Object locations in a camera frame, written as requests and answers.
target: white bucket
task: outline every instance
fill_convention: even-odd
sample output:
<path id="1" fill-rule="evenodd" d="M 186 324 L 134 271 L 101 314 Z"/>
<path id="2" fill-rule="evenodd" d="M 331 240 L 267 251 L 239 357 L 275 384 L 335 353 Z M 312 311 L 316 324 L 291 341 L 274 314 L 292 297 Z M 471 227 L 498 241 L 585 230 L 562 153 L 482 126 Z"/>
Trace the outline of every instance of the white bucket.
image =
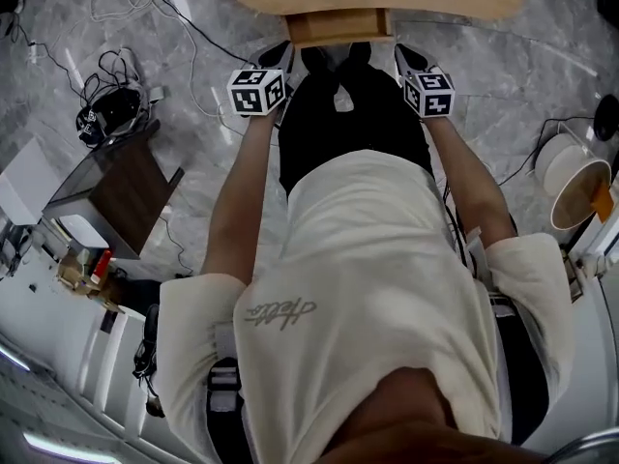
<path id="1" fill-rule="evenodd" d="M 576 227 L 594 212 L 600 184 L 610 186 L 610 165 L 570 134 L 557 134 L 540 151 L 535 175 L 554 197 L 550 221 L 559 230 Z"/>

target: black round object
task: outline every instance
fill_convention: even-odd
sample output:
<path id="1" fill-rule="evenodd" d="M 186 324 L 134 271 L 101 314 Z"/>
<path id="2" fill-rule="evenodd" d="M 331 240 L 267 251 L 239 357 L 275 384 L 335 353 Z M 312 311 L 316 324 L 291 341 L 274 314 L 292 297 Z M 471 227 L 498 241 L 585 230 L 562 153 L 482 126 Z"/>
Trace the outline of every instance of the black round object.
<path id="1" fill-rule="evenodd" d="M 593 119 L 593 132 L 601 141 L 607 141 L 619 128 L 619 101 L 612 95 L 602 98 Z"/>

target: red object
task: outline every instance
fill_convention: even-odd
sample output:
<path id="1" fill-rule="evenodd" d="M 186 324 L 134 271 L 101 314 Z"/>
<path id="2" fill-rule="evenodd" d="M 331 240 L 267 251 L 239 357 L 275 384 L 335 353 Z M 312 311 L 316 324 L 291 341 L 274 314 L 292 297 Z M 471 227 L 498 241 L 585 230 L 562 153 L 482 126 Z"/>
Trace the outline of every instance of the red object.
<path id="1" fill-rule="evenodd" d="M 97 263 L 97 266 L 95 267 L 95 271 L 93 272 L 92 275 L 90 275 L 90 279 L 93 281 L 93 283 L 99 284 L 99 282 L 101 281 L 101 277 L 105 273 L 105 270 L 107 270 L 107 265 L 109 265 L 109 260 L 111 258 L 112 258 L 112 251 L 110 251 L 109 249 L 106 249 L 103 252 L 101 259 L 99 260 L 99 263 Z"/>

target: black shoe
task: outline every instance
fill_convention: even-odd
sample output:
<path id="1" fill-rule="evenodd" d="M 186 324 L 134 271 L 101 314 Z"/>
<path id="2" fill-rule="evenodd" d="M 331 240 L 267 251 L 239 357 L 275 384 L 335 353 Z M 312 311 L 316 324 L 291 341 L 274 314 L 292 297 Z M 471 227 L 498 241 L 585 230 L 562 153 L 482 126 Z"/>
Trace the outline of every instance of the black shoe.
<path id="1" fill-rule="evenodd" d="M 321 73 L 328 70 L 327 54 L 319 46 L 303 48 L 301 60 L 309 73 Z"/>
<path id="2" fill-rule="evenodd" d="M 371 44 L 369 42 L 352 43 L 348 50 L 348 60 L 358 65 L 369 62 L 371 57 Z"/>

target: black strap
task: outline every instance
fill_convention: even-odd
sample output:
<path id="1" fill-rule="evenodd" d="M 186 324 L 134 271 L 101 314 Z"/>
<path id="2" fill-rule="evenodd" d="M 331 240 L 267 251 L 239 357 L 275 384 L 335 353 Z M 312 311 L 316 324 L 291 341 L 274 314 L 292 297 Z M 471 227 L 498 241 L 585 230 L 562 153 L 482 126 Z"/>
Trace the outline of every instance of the black strap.
<path id="1" fill-rule="evenodd" d="M 513 315 L 496 316 L 501 334 L 512 397 L 512 444 L 522 445 L 538 428 L 548 411 L 548 385 L 522 317 L 504 298 Z"/>
<path id="2" fill-rule="evenodd" d="M 216 368 L 234 368 L 236 377 L 234 383 L 218 383 L 216 378 L 219 378 L 219 375 Z M 241 414 L 245 401 L 239 394 L 241 377 L 239 376 L 239 364 L 237 361 L 233 358 L 224 358 L 217 361 L 209 372 L 207 387 L 206 423 L 211 441 L 220 457 L 221 463 L 252 464 L 250 446 L 245 435 Z M 236 392 L 234 408 L 225 412 L 213 410 L 211 399 L 216 392 Z"/>

